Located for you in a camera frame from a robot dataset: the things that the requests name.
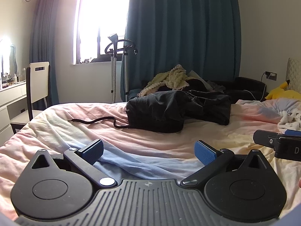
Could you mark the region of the black bedside sofa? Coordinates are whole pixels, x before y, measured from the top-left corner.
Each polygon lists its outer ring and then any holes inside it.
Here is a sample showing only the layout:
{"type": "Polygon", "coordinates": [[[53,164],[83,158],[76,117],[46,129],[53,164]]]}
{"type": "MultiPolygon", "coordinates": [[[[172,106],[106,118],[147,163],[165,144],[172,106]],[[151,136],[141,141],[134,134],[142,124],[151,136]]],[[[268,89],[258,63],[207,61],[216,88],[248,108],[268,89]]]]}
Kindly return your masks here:
{"type": "Polygon", "coordinates": [[[238,100],[261,101],[265,93],[265,83],[245,77],[237,77],[225,89],[225,94],[230,97],[232,104],[238,100]]]}

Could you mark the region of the beige knitted blanket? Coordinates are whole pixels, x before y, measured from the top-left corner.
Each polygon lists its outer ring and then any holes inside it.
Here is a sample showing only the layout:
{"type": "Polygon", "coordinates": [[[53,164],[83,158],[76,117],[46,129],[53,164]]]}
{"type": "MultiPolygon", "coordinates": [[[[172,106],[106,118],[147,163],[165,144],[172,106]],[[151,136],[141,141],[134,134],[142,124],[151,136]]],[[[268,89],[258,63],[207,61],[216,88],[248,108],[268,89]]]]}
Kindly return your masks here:
{"type": "Polygon", "coordinates": [[[180,65],[176,65],[173,69],[165,73],[157,74],[147,86],[143,88],[138,94],[139,97],[155,93],[162,86],[166,86],[171,90],[181,90],[186,86],[188,80],[193,79],[191,76],[186,75],[186,70],[180,65]]]}

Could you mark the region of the quilted beige headboard pillow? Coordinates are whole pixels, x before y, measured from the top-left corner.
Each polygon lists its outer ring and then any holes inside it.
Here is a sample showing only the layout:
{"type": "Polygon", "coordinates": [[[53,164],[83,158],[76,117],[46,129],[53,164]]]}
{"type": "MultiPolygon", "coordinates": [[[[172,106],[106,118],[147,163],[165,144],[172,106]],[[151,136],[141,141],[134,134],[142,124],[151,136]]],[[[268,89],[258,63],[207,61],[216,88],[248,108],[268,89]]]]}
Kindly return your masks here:
{"type": "Polygon", "coordinates": [[[290,80],[288,89],[301,92],[301,63],[300,58],[289,58],[287,63],[286,80],[290,80]]]}

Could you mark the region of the white dresser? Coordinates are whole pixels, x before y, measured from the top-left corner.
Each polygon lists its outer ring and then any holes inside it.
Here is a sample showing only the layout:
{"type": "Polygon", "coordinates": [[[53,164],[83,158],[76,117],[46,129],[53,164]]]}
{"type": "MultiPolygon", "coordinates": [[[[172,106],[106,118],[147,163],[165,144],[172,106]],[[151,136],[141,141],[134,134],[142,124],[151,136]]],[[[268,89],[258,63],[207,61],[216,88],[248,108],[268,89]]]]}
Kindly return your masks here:
{"type": "Polygon", "coordinates": [[[26,82],[1,90],[1,146],[13,135],[11,120],[27,109],[26,82]]]}

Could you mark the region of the white patterned blanket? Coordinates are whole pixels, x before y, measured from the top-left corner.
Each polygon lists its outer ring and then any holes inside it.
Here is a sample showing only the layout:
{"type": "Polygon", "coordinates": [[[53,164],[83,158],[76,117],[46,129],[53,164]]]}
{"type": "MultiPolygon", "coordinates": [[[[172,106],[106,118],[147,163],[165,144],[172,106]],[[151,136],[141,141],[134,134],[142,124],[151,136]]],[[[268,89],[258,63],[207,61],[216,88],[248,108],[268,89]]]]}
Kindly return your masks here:
{"type": "Polygon", "coordinates": [[[280,112],[281,119],[277,124],[278,129],[284,133],[286,130],[300,131],[301,114],[300,109],[295,108],[292,112],[285,110],[280,112]]]}

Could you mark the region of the wall socket with charger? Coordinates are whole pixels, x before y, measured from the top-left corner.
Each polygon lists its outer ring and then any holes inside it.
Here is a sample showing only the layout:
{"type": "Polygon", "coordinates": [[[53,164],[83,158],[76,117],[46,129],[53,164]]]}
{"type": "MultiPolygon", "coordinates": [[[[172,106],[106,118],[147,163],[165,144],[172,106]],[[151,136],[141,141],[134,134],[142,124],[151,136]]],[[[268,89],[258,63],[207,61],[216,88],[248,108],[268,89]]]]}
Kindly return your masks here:
{"type": "Polygon", "coordinates": [[[273,80],[273,81],[277,80],[277,73],[272,73],[270,71],[265,71],[261,76],[261,81],[263,80],[263,76],[266,76],[266,79],[268,79],[268,80],[273,80]]]}

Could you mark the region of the blue curtain left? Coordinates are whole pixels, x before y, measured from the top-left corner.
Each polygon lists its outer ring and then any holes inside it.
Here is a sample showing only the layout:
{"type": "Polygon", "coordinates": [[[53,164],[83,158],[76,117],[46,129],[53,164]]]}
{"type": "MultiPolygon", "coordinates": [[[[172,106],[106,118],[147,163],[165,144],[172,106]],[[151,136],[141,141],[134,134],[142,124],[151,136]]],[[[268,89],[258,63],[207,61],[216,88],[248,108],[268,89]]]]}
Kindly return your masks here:
{"type": "Polygon", "coordinates": [[[80,100],[75,70],[78,15],[78,0],[37,0],[29,62],[49,62],[54,104],[80,100]]]}

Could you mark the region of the teal curtain right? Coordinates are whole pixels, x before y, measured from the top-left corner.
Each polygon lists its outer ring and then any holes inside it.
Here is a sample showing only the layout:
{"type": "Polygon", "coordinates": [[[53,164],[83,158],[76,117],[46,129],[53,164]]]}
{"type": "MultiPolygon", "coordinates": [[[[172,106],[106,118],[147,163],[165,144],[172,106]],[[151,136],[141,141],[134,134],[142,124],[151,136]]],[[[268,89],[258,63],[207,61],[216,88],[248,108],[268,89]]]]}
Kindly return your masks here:
{"type": "Polygon", "coordinates": [[[142,89],[177,64],[210,81],[239,75],[238,0],[129,0],[125,37],[138,53],[121,68],[121,94],[142,89]]]}

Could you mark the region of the dresser mirror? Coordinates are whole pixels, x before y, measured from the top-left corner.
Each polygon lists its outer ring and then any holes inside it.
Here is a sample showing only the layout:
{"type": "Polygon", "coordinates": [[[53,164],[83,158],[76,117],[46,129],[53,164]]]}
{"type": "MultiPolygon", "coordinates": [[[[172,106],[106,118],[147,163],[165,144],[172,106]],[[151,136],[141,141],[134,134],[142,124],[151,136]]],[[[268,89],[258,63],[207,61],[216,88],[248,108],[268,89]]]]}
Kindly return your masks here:
{"type": "Polygon", "coordinates": [[[1,39],[1,74],[17,74],[16,47],[9,39],[1,39]]]}

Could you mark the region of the white chair black frame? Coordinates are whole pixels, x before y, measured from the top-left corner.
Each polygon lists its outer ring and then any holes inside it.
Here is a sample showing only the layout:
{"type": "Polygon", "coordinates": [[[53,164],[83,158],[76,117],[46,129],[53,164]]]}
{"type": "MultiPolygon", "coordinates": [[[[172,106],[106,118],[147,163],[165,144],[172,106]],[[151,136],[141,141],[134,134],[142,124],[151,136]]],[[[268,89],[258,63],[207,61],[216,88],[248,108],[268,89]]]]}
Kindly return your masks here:
{"type": "Polygon", "coordinates": [[[42,112],[35,110],[33,103],[43,100],[46,108],[52,105],[49,62],[30,63],[26,68],[26,94],[27,110],[10,121],[14,134],[42,112]]]}

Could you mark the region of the black drawstring trousers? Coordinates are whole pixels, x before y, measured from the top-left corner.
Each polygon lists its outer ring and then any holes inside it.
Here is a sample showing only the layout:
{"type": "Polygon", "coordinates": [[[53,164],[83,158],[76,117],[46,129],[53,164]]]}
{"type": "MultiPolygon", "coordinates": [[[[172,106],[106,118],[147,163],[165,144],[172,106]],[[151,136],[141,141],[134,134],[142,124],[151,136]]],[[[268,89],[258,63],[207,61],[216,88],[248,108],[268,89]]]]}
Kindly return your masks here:
{"type": "Polygon", "coordinates": [[[90,121],[74,118],[71,121],[94,124],[102,120],[112,120],[117,129],[176,133],[183,129],[184,121],[189,119],[228,125],[231,100],[228,95],[218,91],[159,91],[129,100],[125,112],[128,117],[127,125],[117,125],[113,116],[103,116],[90,121]]]}

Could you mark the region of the black clothes pile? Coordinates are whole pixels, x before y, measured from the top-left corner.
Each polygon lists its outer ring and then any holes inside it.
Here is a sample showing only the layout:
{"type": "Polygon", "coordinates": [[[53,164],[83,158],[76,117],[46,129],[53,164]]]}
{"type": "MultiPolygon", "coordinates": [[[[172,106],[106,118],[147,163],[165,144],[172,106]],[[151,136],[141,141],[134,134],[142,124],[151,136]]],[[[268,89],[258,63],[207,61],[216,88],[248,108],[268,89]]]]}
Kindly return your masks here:
{"type": "Polygon", "coordinates": [[[226,92],[225,86],[210,80],[205,81],[193,70],[191,70],[188,73],[185,82],[188,85],[182,88],[182,91],[195,90],[201,92],[213,92],[213,91],[218,91],[222,93],[226,92]]]}

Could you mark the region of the pastel pink blue bedsheet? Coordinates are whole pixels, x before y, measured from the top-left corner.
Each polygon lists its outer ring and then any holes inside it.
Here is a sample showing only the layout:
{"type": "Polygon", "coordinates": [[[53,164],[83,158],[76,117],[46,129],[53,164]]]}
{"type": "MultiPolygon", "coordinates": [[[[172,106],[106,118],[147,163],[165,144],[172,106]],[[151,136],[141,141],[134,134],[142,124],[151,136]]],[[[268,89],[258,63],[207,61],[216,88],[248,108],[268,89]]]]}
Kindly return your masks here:
{"type": "Polygon", "coordinates": [[[300,108],[300,101],[238,101],[231,107],[230,123],[188,120],[178,133],[162,134],[138,129],[114,128],[109,120],[92,125],[73,119],[94,120],[113,116],[119,125],[127,123],[125,103],[69,103],[52,106],[1,147],[1,213],[10,219],[17,214],[10,192],[29,160],[39,149],[62,153],[70,147],[82,148],[91,141],[104,143],[104,154],[95,166],[117,181],[122,179],[176,179],[178,181],[202,167],[194,155],[194,144],[202,140],[215,149],[227,148],[238,154],[259,149],[267,158],[287,191],[283,214],[300,203],[300,163],[277,159],[271,148],[256,145],[256,130],[277,132],[283,111],[300,108]]]}

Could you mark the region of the yellow Pikachu plush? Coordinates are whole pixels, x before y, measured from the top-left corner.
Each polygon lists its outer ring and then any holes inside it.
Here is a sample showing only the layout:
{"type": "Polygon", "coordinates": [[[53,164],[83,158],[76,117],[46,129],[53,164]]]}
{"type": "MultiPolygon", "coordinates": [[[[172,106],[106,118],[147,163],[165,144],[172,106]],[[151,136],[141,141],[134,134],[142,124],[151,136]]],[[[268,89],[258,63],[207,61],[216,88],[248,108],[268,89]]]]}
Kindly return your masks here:
{"type": "Polygon", "coordinates": [[[286,90],[289,86],[290,80],[286,80],[279,87],[272,89],[265,97],[266,100],[279,99],[279,98],[291,98],[301,100],[301,94],[294,90],[286,90]]]}

